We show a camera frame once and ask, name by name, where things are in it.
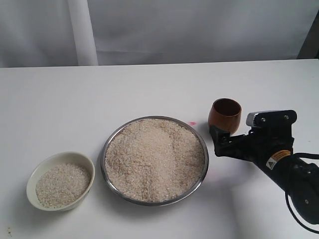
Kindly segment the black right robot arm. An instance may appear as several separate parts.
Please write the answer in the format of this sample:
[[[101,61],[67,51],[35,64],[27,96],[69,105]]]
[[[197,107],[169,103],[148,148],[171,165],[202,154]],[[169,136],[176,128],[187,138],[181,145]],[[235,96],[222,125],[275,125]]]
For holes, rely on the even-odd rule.
[[[231,136],[211,126],[215,155],[254,163],[289,196],[299,215],[308,223],[319,223],[319,168],[305,158],[317,154],[294,153],[292,125],[297,120],[294,110],[249,113],[247,135]]]

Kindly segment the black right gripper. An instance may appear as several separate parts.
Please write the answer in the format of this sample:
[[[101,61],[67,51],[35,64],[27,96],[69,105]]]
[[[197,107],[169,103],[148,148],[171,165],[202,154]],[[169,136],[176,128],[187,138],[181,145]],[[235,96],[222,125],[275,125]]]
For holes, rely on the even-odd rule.
[[[251,112],[247,115],[246,125],[255,128],[247,135],[230,136],[229,131],[215,125],[209,127],[209,134],[214,143],[217,157],[232,158],[254,163],[265,173],[288,174],[291,159],[280,159],[275,166],[267,167],[267,161],[280,151],[288,151],[292,155],[294,138],[292,127],[297,120],[294,110]]]

